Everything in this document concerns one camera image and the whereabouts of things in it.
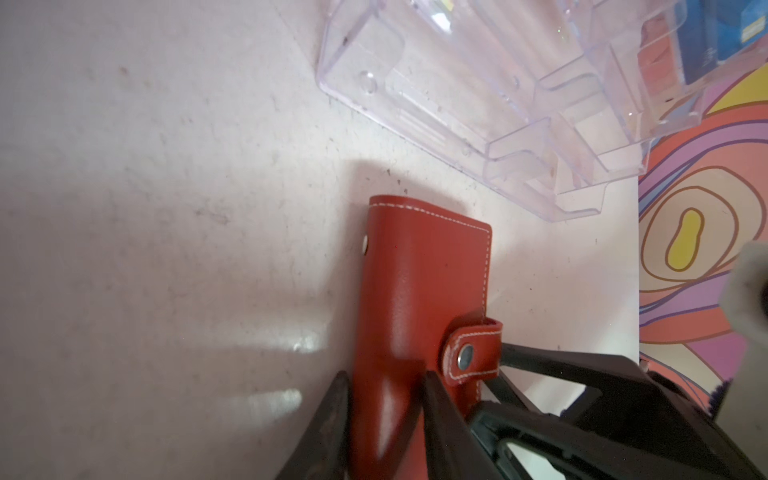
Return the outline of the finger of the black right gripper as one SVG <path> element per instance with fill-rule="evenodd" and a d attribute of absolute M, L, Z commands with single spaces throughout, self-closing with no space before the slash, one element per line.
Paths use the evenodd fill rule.
<path fill-rule="evenodd" d="M 645 400 L 645 374 L 619 355 L 504 343 L 500 364 L 583 385 L 584 392 L 561 414 L 562 420 L 628 420 Z"/>
<path fill-rule="evenodd" d="M 549 414 L 483 401 L 469 416 L 483 449 L 499 460 L 502 476 L 523 477 L 525 468 L 497 452 L 515 444 L 550 462 L 569 479 L 760 479 L 762 474 L 712 425 L 704 445 L 689 435 L 686 445 L 659 454 L 582 430 Z"/>

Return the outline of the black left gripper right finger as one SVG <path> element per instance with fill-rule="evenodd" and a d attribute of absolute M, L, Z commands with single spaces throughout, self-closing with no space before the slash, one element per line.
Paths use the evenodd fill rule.
<path fill-rule="evenodd" d="M 434 371 L 424 375 L 422 407 L 429 479 L 502 479 Z"/>

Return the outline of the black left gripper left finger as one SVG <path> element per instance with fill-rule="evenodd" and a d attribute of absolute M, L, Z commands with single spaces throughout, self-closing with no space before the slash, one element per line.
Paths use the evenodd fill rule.
<path fill-rule="evenodd" d="M 339 371 L 277 480 L 346 478 L 350 394 L 349 375 Z"/>

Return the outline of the red leather card holder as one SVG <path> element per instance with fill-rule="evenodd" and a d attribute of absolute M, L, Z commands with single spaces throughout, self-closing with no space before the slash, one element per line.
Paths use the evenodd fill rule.
<path fill-rule="evenodd" d="M 421 200 L 377 195 L 365 238 L 349 474 L 424 479 L 424 375 L 436 373 L 467 414 L 499 372 L 502 324 L 486 314 L 492 230 Z"/>

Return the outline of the clear acrylic card stand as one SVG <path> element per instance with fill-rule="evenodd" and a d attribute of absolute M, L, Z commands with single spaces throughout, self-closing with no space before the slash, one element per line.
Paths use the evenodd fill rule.
<path fill-rule="evenodd" d="M 592 216 L 710 84 L 766 59 L 767 33 L 686 85 L 680 2 L 334 1 L 316 79 L 544 220 Z"/>

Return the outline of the blue credit card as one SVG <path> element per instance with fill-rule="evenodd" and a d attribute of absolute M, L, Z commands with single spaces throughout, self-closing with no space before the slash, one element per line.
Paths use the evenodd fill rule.
<path fill-rule="evenodd" d="M 767 33 L 764 0 L 681 1 L 675 14 L 686 85 L 699 81 Z"/>

